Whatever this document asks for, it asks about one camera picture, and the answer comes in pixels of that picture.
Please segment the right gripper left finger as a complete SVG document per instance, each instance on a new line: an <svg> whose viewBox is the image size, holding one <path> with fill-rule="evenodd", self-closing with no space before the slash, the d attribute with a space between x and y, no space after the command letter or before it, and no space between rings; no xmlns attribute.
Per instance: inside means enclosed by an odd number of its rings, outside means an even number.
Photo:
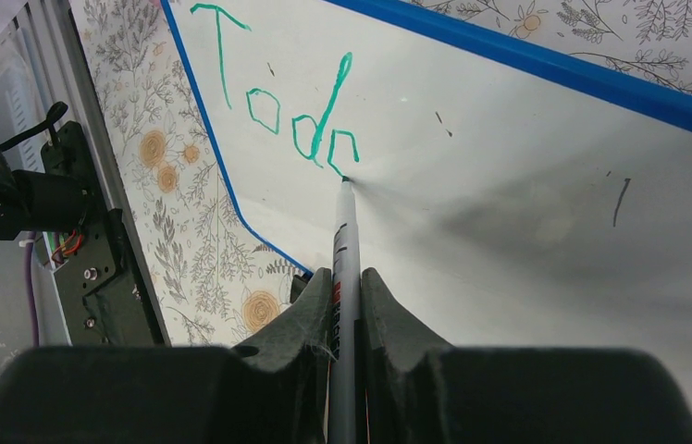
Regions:
<svg viewBox="0 0 692 444"><path fill-rule="evenodd" d="M0 443L321 443L332 275L230 347L44 347L0 377Z"/></svg>

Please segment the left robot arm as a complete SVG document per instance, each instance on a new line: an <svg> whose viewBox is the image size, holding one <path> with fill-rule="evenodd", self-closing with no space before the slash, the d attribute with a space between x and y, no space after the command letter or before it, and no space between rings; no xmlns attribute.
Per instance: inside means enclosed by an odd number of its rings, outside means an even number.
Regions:
<svg viewBox="0 0 692 444"><path fill-rule="evenodd" d="M54 103L45 119L0 143L0 241L12 241L22 231L70 232L83 225L93 206L92 188L71 175L13 170L4 152L47 131L51 149L63 141L55 123L68 111L63 102Z"/></svg>

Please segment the white marker pen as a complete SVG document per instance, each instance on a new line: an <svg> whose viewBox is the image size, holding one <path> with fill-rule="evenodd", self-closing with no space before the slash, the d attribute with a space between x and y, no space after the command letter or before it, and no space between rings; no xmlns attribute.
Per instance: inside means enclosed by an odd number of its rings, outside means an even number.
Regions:
<svg viewBox="0 0 692 444"><path fill-rule="evenodd" d="M352 181L344 177L336 200L333 240L332 325L328 432L329 443L357 441L358 384L356 376L355 322L360 316L360 254Z"/></svg>

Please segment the blue framed whiteboard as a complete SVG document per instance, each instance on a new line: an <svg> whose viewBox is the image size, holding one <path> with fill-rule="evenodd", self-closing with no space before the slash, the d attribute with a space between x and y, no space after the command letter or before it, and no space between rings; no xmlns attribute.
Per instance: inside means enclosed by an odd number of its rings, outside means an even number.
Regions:
<svg viewBox="0 0 692 444"><path fill-rule="evenodd" d="M692 95L400 1L164 12L242 225L457 344L629 346L692 406Z"/></svg>

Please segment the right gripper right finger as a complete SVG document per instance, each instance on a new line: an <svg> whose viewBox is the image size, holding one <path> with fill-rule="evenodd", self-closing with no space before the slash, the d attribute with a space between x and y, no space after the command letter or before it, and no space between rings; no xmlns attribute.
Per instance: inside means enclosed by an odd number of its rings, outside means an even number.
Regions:
<svg viewBox="0 0 692 444"><path fill-rule="evenodd" d="M361 278L373 443L692 443L672 374L637 350L457 347Z"/></svg>

